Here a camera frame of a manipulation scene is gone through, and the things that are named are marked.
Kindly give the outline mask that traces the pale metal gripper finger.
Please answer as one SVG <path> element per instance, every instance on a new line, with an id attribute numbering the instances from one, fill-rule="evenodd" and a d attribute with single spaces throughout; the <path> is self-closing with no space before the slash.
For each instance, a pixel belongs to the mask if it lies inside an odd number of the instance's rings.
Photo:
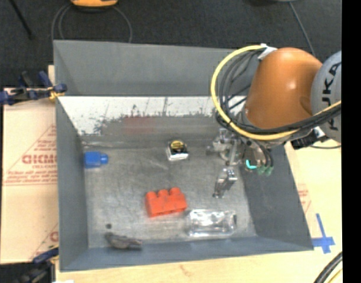
<path id="1" fill-rule="evenodd" d="M 219 128 L 216 137 L 206 147 L 206 155 L 219 154 L 222 159 L 229 159 L 236 140 L 237 137 L 233 132 L 225 128 Z"/>
<path id="2" fill-rule="evenodd" d="M 231 187 L 237 182 L 237 179 L 235 170 L 223 168 L 217 176 L 213 197 L 223 198 L 225 192 L 231 189 Z"/>

